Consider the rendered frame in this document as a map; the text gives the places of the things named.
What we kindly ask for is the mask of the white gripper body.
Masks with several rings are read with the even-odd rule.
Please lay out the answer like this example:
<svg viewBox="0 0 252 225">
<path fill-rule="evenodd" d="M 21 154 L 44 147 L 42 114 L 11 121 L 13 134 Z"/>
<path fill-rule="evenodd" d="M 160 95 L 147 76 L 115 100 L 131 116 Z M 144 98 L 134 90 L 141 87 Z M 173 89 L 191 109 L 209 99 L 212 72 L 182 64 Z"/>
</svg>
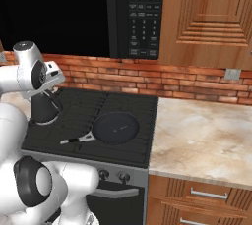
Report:
<svg viewBox="0 0 252 225">
<path fill-rule="evenodd" d="M 42 86 L 38 91 L 42 92 L 63 83 L 65 81 L 65 76 L 61 70 L 47 70 L 45 73 L 39 75 L 39 79 L 42 82 Z"/>
</svg>

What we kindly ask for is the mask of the dark grey kettle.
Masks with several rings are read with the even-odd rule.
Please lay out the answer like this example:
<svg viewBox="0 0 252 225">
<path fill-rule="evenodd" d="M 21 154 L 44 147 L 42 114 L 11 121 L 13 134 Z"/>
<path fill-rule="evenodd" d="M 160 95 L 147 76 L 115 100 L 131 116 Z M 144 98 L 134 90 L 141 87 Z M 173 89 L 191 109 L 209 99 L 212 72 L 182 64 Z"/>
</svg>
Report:
<svg viewBox="0 0 252 225">
<path fill-rule="evenodd" d="M 31 98 L 31 119 L 37 125 L 49 125 L 57 120 L 63 106 L 49 89 Z"/>
</svg>

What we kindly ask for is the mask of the black stove with oven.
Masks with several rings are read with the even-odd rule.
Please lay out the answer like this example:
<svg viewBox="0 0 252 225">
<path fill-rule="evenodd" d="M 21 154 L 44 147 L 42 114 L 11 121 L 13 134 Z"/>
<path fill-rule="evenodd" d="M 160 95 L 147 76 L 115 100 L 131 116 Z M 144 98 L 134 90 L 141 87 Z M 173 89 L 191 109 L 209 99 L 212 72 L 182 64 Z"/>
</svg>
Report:
<svg viewBox="0 0 252 225">
<path fill-rule="evenodd" d="M 154 96 L 60 88 L 55 93 L 63 110 L 58 119 L 46 126 L 29 122 L 23 143 L 23 154 L 40 161 L 69 161 L 105 169 L 105 182 L 123 184 L 118 174 L 126 172 L 131 185 L 145 189 L 143 225 L 146 225 L 149 161 L 155 130 L 158 99 Z M 122 112 L 133 115 L 140 124 L 139 133 L 130 141 L 108 144 L 87 141 L 61 144 L 63 140 L 79 138 L 88 133 L 97 117 Z"/>
</svg>

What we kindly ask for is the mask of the black stove knob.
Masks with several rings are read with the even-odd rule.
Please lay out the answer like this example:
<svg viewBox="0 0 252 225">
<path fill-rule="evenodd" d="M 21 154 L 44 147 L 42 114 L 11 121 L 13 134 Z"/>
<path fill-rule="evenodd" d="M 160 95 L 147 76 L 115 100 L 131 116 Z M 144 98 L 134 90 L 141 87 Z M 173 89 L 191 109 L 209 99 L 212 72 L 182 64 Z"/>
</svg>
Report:
<svg viewBox="0 0 252 225">
<path fill-rule="evenodd" d="M 126 172 L 120 172 L 118 174 L 118 178 L 123 184 L 126 184 L 130 181 L 130 175 Z"/>
<path fill-rule="evenodd" d="M 109 177 L 109 172 L 105 169 L 100 169 L 98 171 L 99 177 L 103 180 L 106 181 Z"/>
</svg>

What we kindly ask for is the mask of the black microwave door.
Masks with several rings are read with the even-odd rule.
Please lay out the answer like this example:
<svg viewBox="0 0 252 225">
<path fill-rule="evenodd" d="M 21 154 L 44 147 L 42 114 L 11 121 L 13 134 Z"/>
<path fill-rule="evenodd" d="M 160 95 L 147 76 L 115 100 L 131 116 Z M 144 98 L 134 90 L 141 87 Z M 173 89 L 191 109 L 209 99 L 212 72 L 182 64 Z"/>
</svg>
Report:
<svg viewBox="0 0 252 225">
<path fill-rule="evenodd" d="M 42 53 L 107 57 L 106 0 L 0 0 L 0 40 L 29 40 Z"/>
</svg>

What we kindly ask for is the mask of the black frying pan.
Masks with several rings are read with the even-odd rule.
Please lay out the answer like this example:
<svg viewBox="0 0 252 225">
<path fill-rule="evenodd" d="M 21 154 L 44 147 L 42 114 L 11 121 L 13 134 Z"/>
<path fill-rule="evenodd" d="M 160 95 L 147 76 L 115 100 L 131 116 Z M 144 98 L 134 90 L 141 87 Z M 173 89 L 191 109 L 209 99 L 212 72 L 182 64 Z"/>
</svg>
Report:
<svg viewBox="0 0 252 225">
<path fill-rule="evenodd" d="M 91 130 L 84 136 L 63 140 L 60 143 L 101 141 L 108 144 L 121 144 L 134 138 L 139 130 L 140 124 L 133 115 L 110 112 L 97 117 Z"/>
</svg>

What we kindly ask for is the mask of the black microwave oven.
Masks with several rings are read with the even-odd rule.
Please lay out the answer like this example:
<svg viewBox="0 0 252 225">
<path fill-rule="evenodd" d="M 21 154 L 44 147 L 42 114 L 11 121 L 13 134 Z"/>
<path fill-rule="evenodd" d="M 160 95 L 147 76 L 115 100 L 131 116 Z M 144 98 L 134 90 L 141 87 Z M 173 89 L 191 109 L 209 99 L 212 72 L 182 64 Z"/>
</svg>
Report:
<svg viewBox="0 0 252 225">
<path fill-rule="evenodd" d="M 110 58 L 156 59 L 162 0 L 106 0 Z"/>
</svg>

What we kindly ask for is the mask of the black oven door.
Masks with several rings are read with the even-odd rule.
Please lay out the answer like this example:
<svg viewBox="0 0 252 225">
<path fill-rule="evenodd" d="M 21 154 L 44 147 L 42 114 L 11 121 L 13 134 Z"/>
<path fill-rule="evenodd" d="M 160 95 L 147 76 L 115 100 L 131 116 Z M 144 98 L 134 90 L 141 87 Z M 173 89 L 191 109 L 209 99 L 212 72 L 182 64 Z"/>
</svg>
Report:
<svg viewBox="0 0 252 225">
<path fill-rule="evenodd" d="M 88 206 L 98 219 L 99 225 L 143 225 L 144 188 L 105 181 L 100 181 L 97 188 L 103 190 L 137 188 L 141 190 L 137 197 L 120 199 L 87 195 Z"/>
</svg>

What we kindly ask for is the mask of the wooden drawer front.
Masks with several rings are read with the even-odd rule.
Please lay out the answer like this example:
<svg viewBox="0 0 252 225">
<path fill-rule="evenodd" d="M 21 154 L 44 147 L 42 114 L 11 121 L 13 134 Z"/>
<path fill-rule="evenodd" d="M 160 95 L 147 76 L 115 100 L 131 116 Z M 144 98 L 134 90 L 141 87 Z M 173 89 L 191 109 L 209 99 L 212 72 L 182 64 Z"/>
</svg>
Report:
<svg viewBox="0 0 252 225">
<path fill-rule="evenodd" d="M 173 199 L 148 199 L 147 225 L 188 225 L 180 223 L 180 217 L 209 225 L 252 225 L 252 215 L 245 212 Z"/>
<path fill-rule="evenodd" d="M 218 195 L 227 193 L 228 198 L 227 200 L 224 200 L 212 197 L 191 195 L 191 187 L 194 190 L 200 192 L 207 192 Z M 149 177 L 148 199 L 150 197 L 160 199 L 173 199 L 176 201 L 183 201 L 196 205 L 241 211 L 252 215 L 252 191 L 242 190 L 234 187 L 151 175 Z"/>
</svg>

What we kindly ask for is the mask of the wooden cupboard door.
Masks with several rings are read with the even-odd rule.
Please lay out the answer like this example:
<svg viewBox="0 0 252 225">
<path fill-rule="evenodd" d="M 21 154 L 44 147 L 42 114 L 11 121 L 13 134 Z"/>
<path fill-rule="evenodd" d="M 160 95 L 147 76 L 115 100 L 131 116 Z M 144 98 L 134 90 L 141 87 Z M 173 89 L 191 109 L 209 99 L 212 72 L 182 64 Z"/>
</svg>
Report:
<svg viewBox="0 0 252 225">
<path fill-rule="evenodd" d="M 252 0 L 163 0 L 158 61 L 252 70 Z"/>
</svg>

